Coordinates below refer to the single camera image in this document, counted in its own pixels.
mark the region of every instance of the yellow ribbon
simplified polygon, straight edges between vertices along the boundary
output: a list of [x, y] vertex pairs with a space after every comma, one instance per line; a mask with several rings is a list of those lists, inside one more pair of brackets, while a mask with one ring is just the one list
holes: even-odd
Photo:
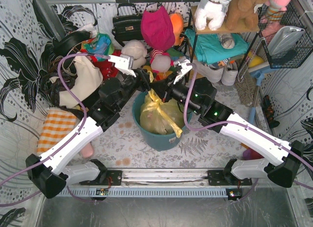
[[[152, 82], [154, 80], [153, 74], [152, 72], [148, 71], [149, 75], [150, 75], [150, 82]], [[177, 124], [167, 115], [167, 113], [165, 113], [162, 109], [161, 109], [161, 105], [164, 104], [162, 102], [162, 100], [159, 98], [159, 96], [156, 94], [156, 92], [151, 89], [150, 91], [148, 91], [148, 94], [152, 100], [152, 102], [150, 102], [149, 104], [147, 104], [147, 106], [145, 107], [145, 109], [142, 112], [145, 111], [152, 111], [152, 110], [157, 110], [157, 112], [165, 119], [165, 121], [173, 128], [177, 138], [180, 138], [181, 134], [182, 134], [182, 129], [177, 126]]]

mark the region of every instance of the trash can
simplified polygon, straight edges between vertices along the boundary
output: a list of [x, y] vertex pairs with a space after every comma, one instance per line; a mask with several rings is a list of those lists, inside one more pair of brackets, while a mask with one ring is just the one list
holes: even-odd
[[[180, 138], [177, 138], [175, 133], [168, 134], [168, 135], [158, 135], [158, 134], [150, 133], [140, 126], [140, 108], [144, 104], [145, 96], [147, 94], [148, 94], [147, 92], [140, 93], [134, 101], [132, 111], [133, 111], [133, 118], [134, 118], [135, 124], [140, 129], [145, 142], [149, 146], [151, 146], [157, 151], [164, 151], [164, 150], [172, 149], [173, 147], [178, 145], [181, 137], [183, 136], [183, 133], [181, 134]], [[192, 113], [189, 114], [188, 116], [188, 122], [190, 122], [191, 117], [192, 117]]]

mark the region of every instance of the yellow trash bag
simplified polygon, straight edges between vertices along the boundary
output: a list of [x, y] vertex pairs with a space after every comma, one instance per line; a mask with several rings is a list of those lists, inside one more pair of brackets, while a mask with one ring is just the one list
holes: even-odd
[[140, 113], [140, 126], [146, 131], [159, 135], [175, 132], [180, 138], [181, 128], [185, 124], [176, 100], [163, 103], [155, 91], [151, 90], [145, 97]]

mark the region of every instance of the orange checkered cloth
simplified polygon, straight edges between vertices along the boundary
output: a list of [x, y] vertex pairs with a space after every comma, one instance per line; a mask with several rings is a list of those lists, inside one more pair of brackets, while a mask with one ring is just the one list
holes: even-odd
[[54, 107], [50, 108], [37, 144], [37, 154], [51, 149], [69, 134], [78, 122], [78, 118], [72, 113]]

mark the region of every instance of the brown teddy bear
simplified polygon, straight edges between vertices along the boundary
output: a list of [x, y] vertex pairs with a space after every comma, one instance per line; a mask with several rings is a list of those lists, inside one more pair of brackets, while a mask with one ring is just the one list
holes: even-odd
[[258, 25], [257, 9], [267, 0], [232, 0], [226, 16], [226, 28], [233, 30], [237, 27], [239, 19], [244, 19], [248, 29], [252, 30]]

